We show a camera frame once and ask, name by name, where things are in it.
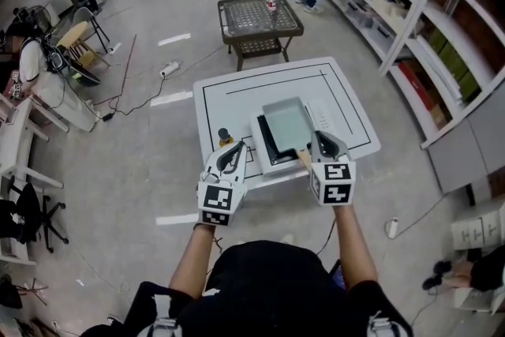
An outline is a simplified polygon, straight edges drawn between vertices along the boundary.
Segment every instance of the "wicker table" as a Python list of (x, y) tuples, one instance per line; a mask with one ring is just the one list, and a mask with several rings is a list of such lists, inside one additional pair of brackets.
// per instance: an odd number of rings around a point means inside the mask
[[(280, 54), (289, 62), (287, 47), (295, 36), (302, 36), (304, 27), (287, 0), (277, 0), (271, 12), (267, 0), (221, 0), (218, 2), (219, 23), (223, 42), (231, 54), (238, 56), (237, 71), (244, 59)], [(287, 38), (283, 47), (280, 38)]]

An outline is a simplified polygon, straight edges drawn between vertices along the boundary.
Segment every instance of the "black shirt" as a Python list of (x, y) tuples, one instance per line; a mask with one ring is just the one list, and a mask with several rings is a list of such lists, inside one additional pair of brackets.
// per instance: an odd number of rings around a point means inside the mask
[[(156, 294), (171, 297), (169, 315), (177, 320), (184, 337), (366, 337), (374, 316), (387, 318), (413, 335), (378, 283), (367, 281), (344, 291), (316, 254), (283, 243), (230, 247), (216, 261), (205, 290), (211, 293), (193, 300), (180, 291), (142, 283), (121, 331), (115, 334), (133, 337), (150, 326), (156, 318)], [(100, 327), (83, 336), (99, 336), (98, 331)]]

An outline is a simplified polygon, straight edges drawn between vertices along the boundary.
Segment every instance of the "gray floor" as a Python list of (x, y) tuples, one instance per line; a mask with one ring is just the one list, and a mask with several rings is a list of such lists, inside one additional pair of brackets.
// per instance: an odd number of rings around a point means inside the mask
[[(160, 67), (182, 60), (181, 73), (166, 82), (162, 94), (192, 90), (197, 80), (235, 70), (219, 33), (218, 0), (109, 0), (99, 16), (112, 46), (107, 57), (120, 66), (97, 69), (103, 84), (92, 91), (99, 102), (121, 90), (126, 61), (133, 48), (120, 108), (128, 110), (154, 95)], [(399, 239), (388, 240), (384, 222), (400, 218), (403, 229), (441, 198), (428, 156), (420, 150), (421, 136), (406, 103), (389, 78), (378, 74), (378, 60), (340, 12), (319, 0), (326, 12), (308, 15), (295, 5), (305, 34), (290, 48), (291, 60), (333, 56), (361, 100), (382, 149), (360, 159), (354, 206), (380, 272), (380, 281), (408, 321), (433, 300), (420, 285), (433, 263), (451, 254), (449, 224), (468, 204), (455, 193)], [(158, 47), (167, 37), (191, 33), (191, 39)], [(280, 63), (280, 56), (245, 62), (245, 69)], [(107, 107), (102, 106), (105, 114)], [(64, 134), (45, 130), (50, 142), (36, 141), (33, 165), (61, 179), (63, 190), (52, 195), (67, 203), (58, 222), (72, 239), (54, 242), (50, 255), (41, 243), (32, 246), (34, 268), (10, 265), (16, 277), (34, 275), (49, 286), (49, 302), (31, 301), (32, 311), (56, 320), (65, 330), (81, 333), (105, 321), (107, 314), (124, 316), (139, 283), (166, 284), (174, 271), (191, 225), (157, 227), (155, 218), (196, 211), (195, 186), (202, 168), (193, 100), (146, 107), (129, 116), (100, 122), (91, 133), (75, 129)], [(320, 208), (304, 179), (288, 185), (255, 190), (230, 229), (219, 229), (223, 246), (239, 240), (278, 240), (293, 233), (296, 243), (319, 250), (331, 226), (330, 212)], [(321, 259), (330, 269), (338, 257), (333, 234)], [(212, 262), (217, 252), (212, 255)], [(90, 268), (91, 265), (101, 278)], [(418, 336), (465, 335), (461, 322), (479, 335), (491, 335), (501, 316), (473, 315), (452, 309), (450, 295), (436, 299), (415, 323)]]

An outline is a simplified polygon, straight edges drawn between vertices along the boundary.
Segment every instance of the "tray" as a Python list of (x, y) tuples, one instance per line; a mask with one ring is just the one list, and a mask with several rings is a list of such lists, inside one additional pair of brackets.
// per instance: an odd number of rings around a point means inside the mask
[(314, 125), (299, 97), (267, 104), (263, 106), (263, 112), (280, 153), (307, 148)]

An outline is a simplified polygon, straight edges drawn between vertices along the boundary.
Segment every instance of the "white tape marking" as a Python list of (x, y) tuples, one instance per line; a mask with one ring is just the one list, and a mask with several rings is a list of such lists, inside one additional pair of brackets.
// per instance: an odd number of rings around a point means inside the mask
[(191, 97), (193, 97), (193, 92), (180, 92), (169, 95), (161, 95), (160, 97), (156, 97), (151, 101), (151, 107), (159, 106), (160, 104), (172, 103), (174, 101), (190, 99)]
[(181, 39), (191, 38), (191, 33), (181, 34), (180, 36), (170, 37), (158, 42), (158, 47), (162, 47), (163, 45), (167, 45), (168, 43), (175, 43), (176, 41), (180, 41)]
[(159, 227), (165, 225), (178, 225), (180, 223), (196, 223), (198, 214), (179, 215), (179, 216), (160, 216), (156, 218), (156, 225)]
[(112, 51), (109, 52), (109, 54), (115, 54), (115, 52), (121, 47), (122, 43), (117, 43), (114, 48), (112, 48)]

